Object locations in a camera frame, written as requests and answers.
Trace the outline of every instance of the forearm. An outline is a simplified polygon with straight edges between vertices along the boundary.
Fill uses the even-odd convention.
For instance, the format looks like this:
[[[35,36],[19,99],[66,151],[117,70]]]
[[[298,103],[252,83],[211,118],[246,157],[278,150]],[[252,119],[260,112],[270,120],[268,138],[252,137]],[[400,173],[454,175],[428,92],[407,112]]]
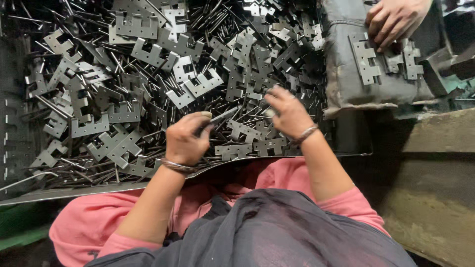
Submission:
[[[354,184],[327,144],[322,132],[315,131],[302,143],[302,152],[310,174],[313,195],[317,201],[344,193]]]
[[[124,237],[163,243],[171,209],[184,183],[184,174],[160,166],[115,232]]]

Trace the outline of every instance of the hand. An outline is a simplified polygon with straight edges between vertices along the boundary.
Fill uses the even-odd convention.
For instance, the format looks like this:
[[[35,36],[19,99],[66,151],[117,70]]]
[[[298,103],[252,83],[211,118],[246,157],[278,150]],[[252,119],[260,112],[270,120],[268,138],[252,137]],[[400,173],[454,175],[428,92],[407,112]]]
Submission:
[[[177,123],[167,128],[167,152],[165,157],[174,163],[193,166],[209,148],[209,132],[213,125],[206,126],[212,114],[210,112],[195,112],[181,118]],[[203,127],[200,136],[196,131]]]
[[[314,125],[302,103],[282,87],[272,87],[264,98],[280,113],[272,117],[274,127],[286,135],[295,139]]]
[[[408,38],[419,27],[429,12],[432,0],[381,0],[370,9],[366,24],[368,34],[382,52],[394,40]]]

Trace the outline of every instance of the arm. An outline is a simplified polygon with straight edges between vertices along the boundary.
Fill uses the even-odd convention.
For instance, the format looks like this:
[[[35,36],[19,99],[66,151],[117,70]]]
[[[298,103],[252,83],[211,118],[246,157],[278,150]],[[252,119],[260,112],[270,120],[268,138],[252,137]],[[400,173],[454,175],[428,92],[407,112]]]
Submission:
[[[289,91],[275,86],[265,98],[280,114],[272,117],[274,127],[287,136],[297,138],[314,125],[304,106]],[[305,139],[301,148],[317,201],[330,199],[354,187],[319,130]]]
[[[419,27],[432,5],[432,0],[381,0],[366,16],[368,34],[382,52],[394,40],[409,38]]]
[[[194,133],[208,124],[210,118],[209,112],[196,112],[168,127],[166,158],[181,165],[195,165],[209,148],[212,126],[206,127],[199,138]],[[184,183],[183,173],[160,166],[115,233],[136,240],[163,243],[173,203]]]

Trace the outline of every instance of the pink shirt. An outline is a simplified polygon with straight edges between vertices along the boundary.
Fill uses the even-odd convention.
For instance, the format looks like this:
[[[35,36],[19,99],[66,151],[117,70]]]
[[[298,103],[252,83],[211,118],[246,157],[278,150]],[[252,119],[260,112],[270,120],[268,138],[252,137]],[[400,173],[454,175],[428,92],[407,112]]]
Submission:
[[[211,209],[211,197],[215,194],[223,197],[231,206],[245,193],[265,188],[301,191],[315,201],[303,157],[280,159],[267,164],[268,162],[255,162],[243,170],[241,173],[247,175],[242,179],[244,186],[229,184],[223,191],[218,191],[212,185],[199,184],[183,189],[171,211],[168,233],[183,235],[191,222]],[[60,262],[67,267],[79,267],[97,255],[101,257],[138,247],[160,248],[161,244],[114,234],[141,193],[142,190],[97,194],[71,201],[58,215],[49,231]],[[382,218],[356,187],[316,204],[323,210],[369,224],[389,235],[382,227]]]

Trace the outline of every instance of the bangle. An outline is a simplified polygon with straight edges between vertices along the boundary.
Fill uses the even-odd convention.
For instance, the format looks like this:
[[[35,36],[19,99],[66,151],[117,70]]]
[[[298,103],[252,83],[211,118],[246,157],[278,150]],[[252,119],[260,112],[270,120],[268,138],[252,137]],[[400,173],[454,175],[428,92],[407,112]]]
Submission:
[[[312,127],[309,127],[308,129],[306,129],[299,137],[293,139],[290,142],[290,145],[291,146],[300,145],[305,139],[307,139],[307,137],[313,134],[317,129],[318,129],[318,125],[314,124]]]
[[[171,162],[167,158],[161,158],[161,162],[162,162],[162,165],[165,165],[165,167],[177,172],[184,173],[184,174],[194,173],[199,170],[199,168],[196,168],[196,167],[190,167],[190,166],[185,166],[185,165]]]

